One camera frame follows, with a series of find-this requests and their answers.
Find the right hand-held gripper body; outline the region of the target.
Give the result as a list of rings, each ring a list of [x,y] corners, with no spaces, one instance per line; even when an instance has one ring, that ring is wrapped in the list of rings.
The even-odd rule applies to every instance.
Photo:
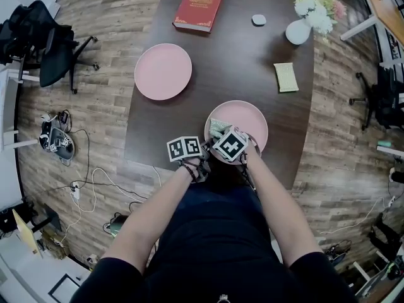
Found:
[[[249,144],[252,144],[258,154],[261,154],[255,139],[235,126],[226,128],[224,134],[213,144],[212,148],[226,161],[235,162]]]

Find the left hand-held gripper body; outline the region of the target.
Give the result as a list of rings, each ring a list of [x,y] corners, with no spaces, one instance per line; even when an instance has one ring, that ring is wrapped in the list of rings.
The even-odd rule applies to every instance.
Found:
[[[167,142],[170,162],[176,162],[185,167],[193,182],[205,182],[211,172],[208,159],[209,152],[201,148],[197,136],[183,136]]]

